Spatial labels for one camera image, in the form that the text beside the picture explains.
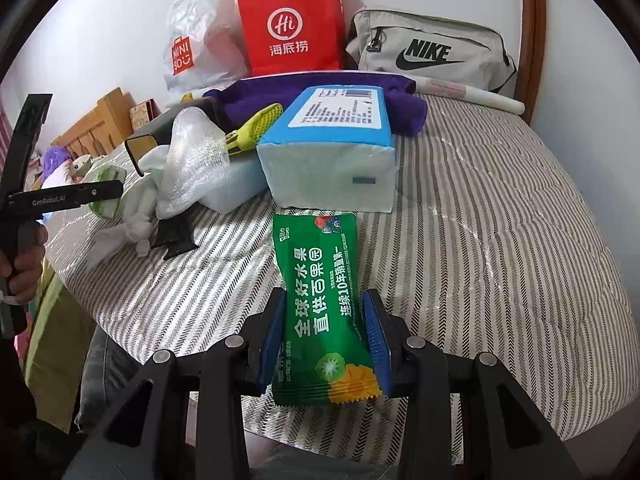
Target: gray waist bag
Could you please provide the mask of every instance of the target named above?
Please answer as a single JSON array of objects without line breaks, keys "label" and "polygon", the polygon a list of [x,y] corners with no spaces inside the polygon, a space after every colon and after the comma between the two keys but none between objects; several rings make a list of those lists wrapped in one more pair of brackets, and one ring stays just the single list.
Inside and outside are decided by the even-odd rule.
[{"label": "gray waist bag", "polygon": [[516,73],[500,34],[473,23],[364,7],[353,17],[350,37],[347,52],[359,70],[433,77],[492,92]]}]

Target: purple plush toy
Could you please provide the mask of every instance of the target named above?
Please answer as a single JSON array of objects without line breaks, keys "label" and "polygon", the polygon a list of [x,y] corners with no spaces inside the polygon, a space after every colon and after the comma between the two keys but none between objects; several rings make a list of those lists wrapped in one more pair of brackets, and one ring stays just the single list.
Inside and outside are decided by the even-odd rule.
[{"label": "purple plush toy", "polygon": [[64,146],[49,146],[42,156],[42,181],[54,172],[65,160],[73,160]]}]

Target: white wall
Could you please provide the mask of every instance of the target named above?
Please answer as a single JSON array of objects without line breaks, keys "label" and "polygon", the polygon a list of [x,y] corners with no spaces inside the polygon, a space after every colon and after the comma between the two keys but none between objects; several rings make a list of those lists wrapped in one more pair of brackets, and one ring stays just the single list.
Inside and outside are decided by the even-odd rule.
[{"label": "white wall", "polygon": [[[29,92],[52,92],[40,147],[116,86],[137,102],[168,95],[162,78],[164,19],[174,0],[60,0],[40,23],[0,86],[14,123]],[[515,59],[520,48],[521,0],[344,0],[347,18],[363,4],[447,16],[500,31]]]},{"label": "white wall", "polygon": [[571,175],[640,323],[640,64],[593,0],[547,0],[532,127]]}]

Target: metal screw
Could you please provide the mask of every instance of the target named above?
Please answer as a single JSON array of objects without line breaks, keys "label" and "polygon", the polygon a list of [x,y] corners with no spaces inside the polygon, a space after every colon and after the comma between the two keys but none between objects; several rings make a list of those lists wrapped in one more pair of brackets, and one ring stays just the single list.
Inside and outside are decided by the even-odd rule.
[{"label": "metal screw", "polygon": [[225,345],[229,348],[238,348],[244,344],[244,337],[238,334],[230,335],[225,339]]},{"label": "metal screw", "polygon": [[411,335],[406,339],[406,344],[411,348],[424,348],[427,342],[419,335]]},{"label": "metal screw", "polygon": [[168,350],[158,350],[154,354],[154,362],[158,364],[162,364],[171,359],[171,352]]},{"label": "metal screw", "polygon": [[493,366],[498,362],[498,358],[491,352],[482,352],[479,359],[484,366]]}]

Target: mattress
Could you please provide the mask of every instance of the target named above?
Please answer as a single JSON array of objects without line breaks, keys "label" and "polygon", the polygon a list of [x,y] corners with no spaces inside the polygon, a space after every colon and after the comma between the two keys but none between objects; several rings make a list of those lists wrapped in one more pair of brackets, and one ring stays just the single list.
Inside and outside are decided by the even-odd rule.
[{"label": "mattress", "polygon": [[[396,137],[391,214],[358,214],[358,286],[445,352],[496,354],[562,439],[638,394],[638,335],[593,214],[560,164],[517,116],[436,96],[423,131]],[[134,174],[119,147],[111,159]],[[126,187],[134,178],[128,177]],[[47,257],[78,302],[138,361],[204,351],[237,332],[283,285],[268,192],[193,217],[200,248],[164,262],[125,248],[92,272],[93,234],[113,224],[86,206],[55,213]],[[452,457],[462,457],[452,396]],[[280,408],[271,391],[242,400],[247,430],[313,452],[399,459],[406,400]]]}]

